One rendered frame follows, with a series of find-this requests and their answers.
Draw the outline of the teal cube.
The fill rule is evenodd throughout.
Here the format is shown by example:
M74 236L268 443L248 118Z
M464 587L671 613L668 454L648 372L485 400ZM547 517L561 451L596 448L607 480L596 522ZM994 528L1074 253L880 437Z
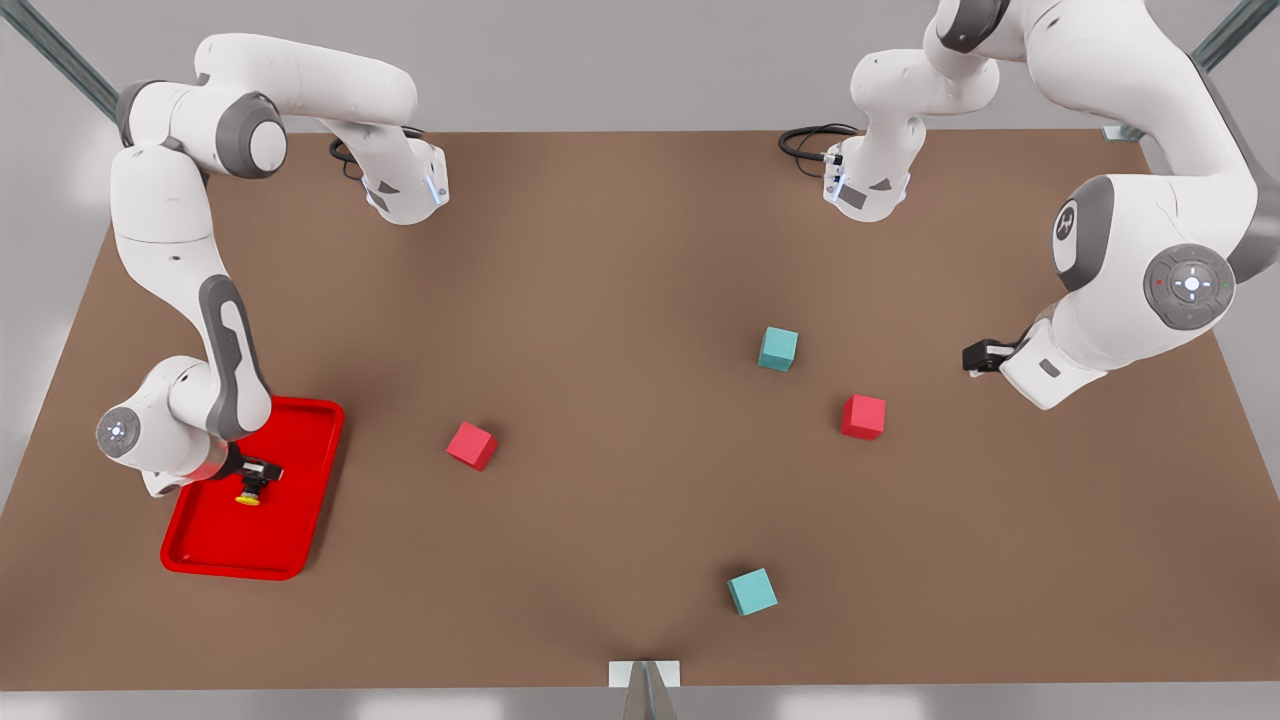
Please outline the teal cube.
M788 372L797 351L799 333L777 327L767 327L762 338L756 364L777 372Z
M771 578L764 568L731 578L727 587L739 616L749 616L778 603Z

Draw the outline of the silver frame post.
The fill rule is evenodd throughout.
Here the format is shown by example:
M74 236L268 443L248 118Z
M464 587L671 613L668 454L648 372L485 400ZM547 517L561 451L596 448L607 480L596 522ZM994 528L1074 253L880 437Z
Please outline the silver frame post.
M1212 70L1277 6L1280 6L1280 0L1239 0L1196 46L1190 58L1203 70Z
M622 720L678 720L669 696L681 687L680 661L609 661L608 687L626 688Z
M109 120L116 120L118 91L29 0L0 0L0 15Z

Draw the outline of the red plastic tray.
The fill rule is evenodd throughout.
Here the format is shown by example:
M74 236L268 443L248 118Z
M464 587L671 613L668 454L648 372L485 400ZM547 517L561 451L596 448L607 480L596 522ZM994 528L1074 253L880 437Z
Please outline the red plastic tray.
M238 475L178 495L160 550L170 571L282 582L305 566L340 441L344 411L317 398L275 397L242 450L283 468L257 506L239 502Z

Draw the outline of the red cube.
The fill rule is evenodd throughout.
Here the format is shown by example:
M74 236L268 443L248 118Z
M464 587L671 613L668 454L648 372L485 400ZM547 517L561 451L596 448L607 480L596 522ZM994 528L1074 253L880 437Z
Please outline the red cube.
M859 439L876 439L884 432L887 402L865 395L851 395L844 405L841 433Z
M497 451L494 434L468 421L462 421L445 447L448 455L476 471L483 471Z

